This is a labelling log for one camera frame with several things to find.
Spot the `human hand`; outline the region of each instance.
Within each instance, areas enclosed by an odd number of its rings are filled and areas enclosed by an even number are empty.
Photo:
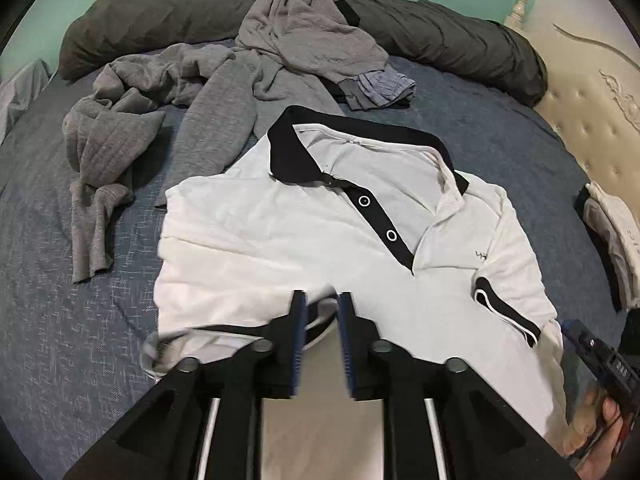
[[[607,398],[602,403],[602,418],[608,430],[575,469],[581,480],[600,480],[611,464],[623,425],[620,407],[613,399]]]

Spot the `blue bedsheet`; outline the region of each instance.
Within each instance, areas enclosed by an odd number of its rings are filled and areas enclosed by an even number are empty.
[[[572,209],[587,179],[558,136],[498,91],[404,59],[392,64],[417,83],[411,108],[348,114],[431,132],[456,168],[505,187],[561,319],[580,317],[616,342],[623,319]],[[73,85],[54,78],[0,146],[0,416],[44,480],[61,478],[152,384],[138,357],[156,326],[162,215],[153,202],[184,110],[164,108],[162,130],[133,166],[135,201],[110,228],[113,269],[74,285],[74,174],[60,124],[96,75]],[[570,396],[576,370],[568,360]]]

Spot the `metal rod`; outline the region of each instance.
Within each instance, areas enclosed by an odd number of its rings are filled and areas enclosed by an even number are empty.
[[[440,436],[440,427],[438,425],[438,414],[433,399],[424,399],[424,405],[427,408],[427,417],[429,418],[429,428],[431,429],[431,440],[433,440],[433,451],[436,454],[436,466],[438,467],[438,478],[447,480],[447,464],[444,458],[444,450],[442,449],[442,438]]]
[[[198,475],[196,480],[204,480],[207,472],[207,462],[209,461],[209,450],[211,448],[211,439],[213,437],[213,428],[216,425],[216,417],[218,416],[218,407],[220,399],[211,399],[211,407],[209,409],[209,418],[207,419],[207,427],[202,438],[202,452],[200,453],[200,463],[198,464]]]

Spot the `dark gray pillow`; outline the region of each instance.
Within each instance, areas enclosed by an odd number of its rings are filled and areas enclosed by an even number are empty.
[[[97,0],[66,31],[60,75],[75,80],[125,54],[234,38],[254,1]],[[544,62],[500,23],[427,0],[345,1],[360,16],[360,28],[393,56],[496,87],[528,106],[545,94]]]

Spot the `bedpost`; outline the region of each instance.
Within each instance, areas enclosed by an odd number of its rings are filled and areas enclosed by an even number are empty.
[[[511,14],[509,14],[504,20],[504,24],[507,27],[517,31],[522,30],[522,19],[524,18],[528,1],[529,0],[518,0],[516,2],[513,9],[511,9]]]

